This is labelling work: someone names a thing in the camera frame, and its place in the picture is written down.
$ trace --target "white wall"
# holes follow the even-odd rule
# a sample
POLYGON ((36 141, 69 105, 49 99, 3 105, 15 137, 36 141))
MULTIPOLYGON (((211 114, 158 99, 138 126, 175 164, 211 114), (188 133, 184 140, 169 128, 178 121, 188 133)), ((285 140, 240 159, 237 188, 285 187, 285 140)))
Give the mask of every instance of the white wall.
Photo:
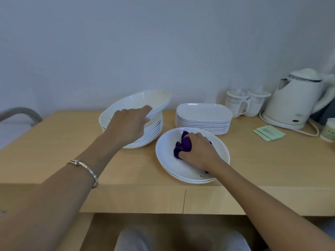
POLYGON ((335 0, 0 0, 0 110, 104 109, 164 88, 222 103, 331 69, 335 0))

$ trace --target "wooden table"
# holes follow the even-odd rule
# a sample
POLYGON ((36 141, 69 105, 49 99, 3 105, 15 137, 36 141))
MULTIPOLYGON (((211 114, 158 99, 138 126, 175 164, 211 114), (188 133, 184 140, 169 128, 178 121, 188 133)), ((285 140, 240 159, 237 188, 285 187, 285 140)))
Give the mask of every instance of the wooden table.
MULTIPOLYGON (((57 111, 0 150, 0 208, 19 205, 25 192, 88 147, 102 132, 101 112, 57 111)), ((175 128, 174 118, 175 111, 163 112, 162 134, 175 128)), ((218 136, 232 167, 300 215, 335 215, 331 146, 280 128, 287 135, 266 142, 252 132, 264 125, 258 117, 241 116, 218 136)), ((192 185, 171 177, 160 166, 155 145, 119 151, 81 212, 244 214, 218 181, 192 185)))

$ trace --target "white cable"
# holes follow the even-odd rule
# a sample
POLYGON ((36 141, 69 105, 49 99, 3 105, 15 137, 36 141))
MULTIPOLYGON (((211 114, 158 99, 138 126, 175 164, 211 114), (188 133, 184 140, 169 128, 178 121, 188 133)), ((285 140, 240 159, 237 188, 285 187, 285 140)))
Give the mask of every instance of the white cable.
MULTIPOLYGON (((263 117, 261 115, 261 113, 263 113, 263 112, 264 111, 259 112, 259 114, 258 114, 259 118, 261 118, 261 120, 263 122, 266 122, 267 124, 271 124, 271 123, 268 123, 266 120, 263 119, 263 117)), ((313 122, 311 122, 309 120, 307 120, 307 122, 316 130, 316 134, 310 134, 310 133, 307 133, 307 132, 304 132, 304 131, 301 131, 301 130, 293 130, 291 128, 284 128, 284 129, 292 130, 292 131, 295 131, 295 132, 298 132, 298 133, 301 133, 301 134, 304 134, 304 135, 315 136, 315 137, 319 136, 320 135, 320 131, 319 131, 318 127, 313 122)))

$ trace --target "kettle base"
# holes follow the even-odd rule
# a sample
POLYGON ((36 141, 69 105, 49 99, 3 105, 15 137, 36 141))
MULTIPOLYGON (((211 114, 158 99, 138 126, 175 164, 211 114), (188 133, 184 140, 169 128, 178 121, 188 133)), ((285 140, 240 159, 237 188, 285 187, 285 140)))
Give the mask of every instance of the kettle base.
POLYGON ((300 130, 305 126, 305 122, 300 125, 290 125, 290 124, 285 124, 285 123, 275 121, 271 119, 270 117, 268 117, 264 112, 260 113, 259 117, 262 119, 262 121, 265 121, 268 124, 271 124, 271 125, 274 125, 280 128, 286 128, 288 130, 300 130))

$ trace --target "silver bracelet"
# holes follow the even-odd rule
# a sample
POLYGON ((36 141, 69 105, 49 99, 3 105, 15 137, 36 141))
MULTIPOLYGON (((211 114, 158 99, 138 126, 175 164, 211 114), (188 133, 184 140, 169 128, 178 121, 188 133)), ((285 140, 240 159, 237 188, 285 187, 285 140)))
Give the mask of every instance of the silver bracelet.
POLYGON ((90 174, 93 176, 93 178, 95 179, 95 183, 93 185, 92 188, 97 188, 99 186, 99 181, 98 181, 98 178, 97 176, 94 174, 94 172, 87 166, 85 165, 83 162, 81 162, 80 160, 70 160, 69 162, 67 162, 68 164, 74 164, 75 166, 83 166, 85 167, 89 172, 90 174))

